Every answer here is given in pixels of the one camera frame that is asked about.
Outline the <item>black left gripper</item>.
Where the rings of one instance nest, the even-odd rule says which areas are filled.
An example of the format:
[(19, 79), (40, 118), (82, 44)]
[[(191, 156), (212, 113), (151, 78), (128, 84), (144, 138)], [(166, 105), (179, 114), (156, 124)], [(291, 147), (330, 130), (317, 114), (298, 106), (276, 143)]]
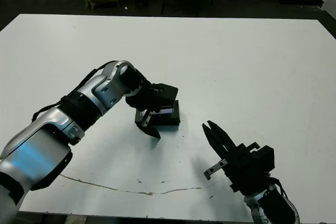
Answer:
[(136, 125), (146, 135), (161, 138), (159, 132), (152, 127), (174, 124), (174, 87), (158, 83), (146, 84), (126, 103), (137, 110)]

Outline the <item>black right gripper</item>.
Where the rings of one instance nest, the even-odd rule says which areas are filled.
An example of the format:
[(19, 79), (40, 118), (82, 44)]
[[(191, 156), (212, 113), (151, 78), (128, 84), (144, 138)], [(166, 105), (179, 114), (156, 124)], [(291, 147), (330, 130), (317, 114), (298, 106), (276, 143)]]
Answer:
[(205, 136), (222, 160), (204, 172), (205, 178), (210, 180), (211, 175), (221, 169), (231, 181), (230, 188), (233, 192), (252, 195), (266, 189), (266, 166), (262, 162), (265, 160), (267, 147), (260, 147), (256, 142), (249, 146), (236, 146), (216, 123), (210, 120), (207, 123), (209, 126), (202, 124)]

